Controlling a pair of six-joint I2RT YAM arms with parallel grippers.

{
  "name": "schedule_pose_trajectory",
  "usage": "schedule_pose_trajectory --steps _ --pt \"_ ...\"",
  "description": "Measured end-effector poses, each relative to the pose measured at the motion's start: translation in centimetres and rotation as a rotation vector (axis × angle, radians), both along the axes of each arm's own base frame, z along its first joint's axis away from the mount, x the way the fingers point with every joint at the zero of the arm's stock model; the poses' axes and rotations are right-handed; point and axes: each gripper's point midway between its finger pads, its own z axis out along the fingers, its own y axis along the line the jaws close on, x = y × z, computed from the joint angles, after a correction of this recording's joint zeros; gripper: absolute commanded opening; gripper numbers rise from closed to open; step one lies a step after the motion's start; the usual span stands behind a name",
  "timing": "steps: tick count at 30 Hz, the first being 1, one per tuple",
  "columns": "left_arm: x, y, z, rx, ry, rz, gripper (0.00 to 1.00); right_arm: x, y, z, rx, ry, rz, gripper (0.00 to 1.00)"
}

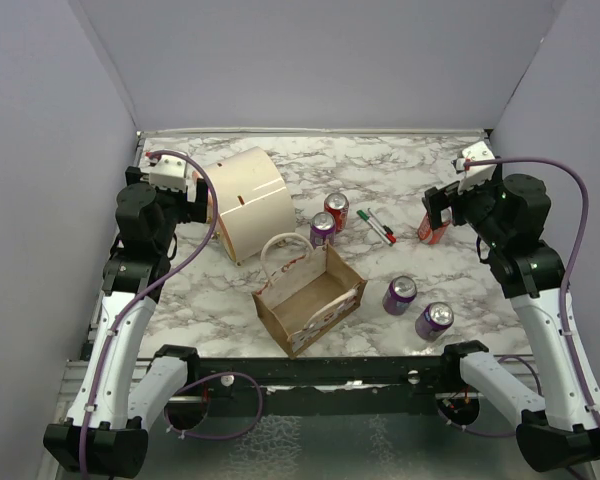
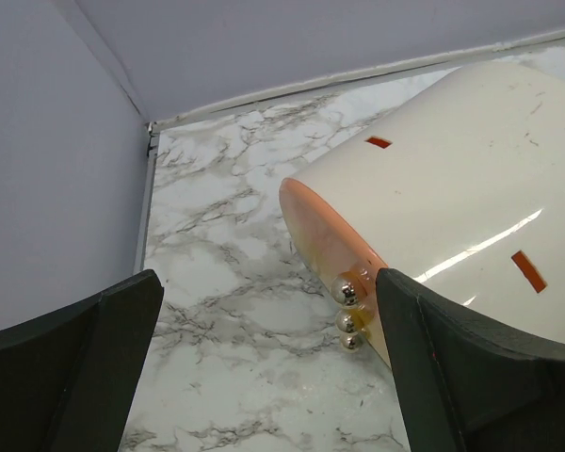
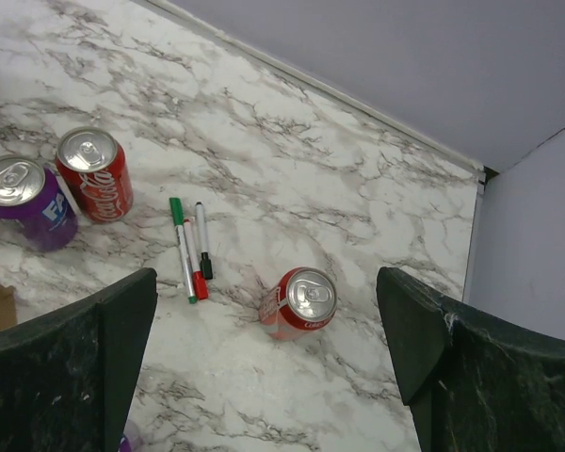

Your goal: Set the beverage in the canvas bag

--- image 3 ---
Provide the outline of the purple Fanta can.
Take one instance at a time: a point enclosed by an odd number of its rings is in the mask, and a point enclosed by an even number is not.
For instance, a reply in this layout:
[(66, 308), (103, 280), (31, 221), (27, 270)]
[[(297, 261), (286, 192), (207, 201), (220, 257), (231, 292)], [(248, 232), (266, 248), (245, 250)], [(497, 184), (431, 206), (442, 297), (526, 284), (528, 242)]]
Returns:
[(78, 231), (76, 214), (56, 176), (17, 155), (0, 157), (0, 220), (41, 252), (64, 248)]

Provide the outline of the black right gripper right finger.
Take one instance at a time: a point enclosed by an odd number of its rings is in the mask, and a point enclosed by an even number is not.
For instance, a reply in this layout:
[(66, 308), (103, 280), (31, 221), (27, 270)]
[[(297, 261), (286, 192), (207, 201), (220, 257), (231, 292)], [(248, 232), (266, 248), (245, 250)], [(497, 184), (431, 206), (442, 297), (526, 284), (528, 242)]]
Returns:
[(377, 300), (423, 451), (565, 451), (565, 341), (383, 267)]

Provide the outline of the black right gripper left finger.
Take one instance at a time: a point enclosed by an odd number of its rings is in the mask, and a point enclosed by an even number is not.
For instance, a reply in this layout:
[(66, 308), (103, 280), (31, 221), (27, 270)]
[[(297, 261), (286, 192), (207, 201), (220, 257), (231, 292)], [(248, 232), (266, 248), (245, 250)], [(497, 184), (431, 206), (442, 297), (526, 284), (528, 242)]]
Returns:
[(0, 332), (0, 451), (116, 451), (157, 304), (142, 268)]

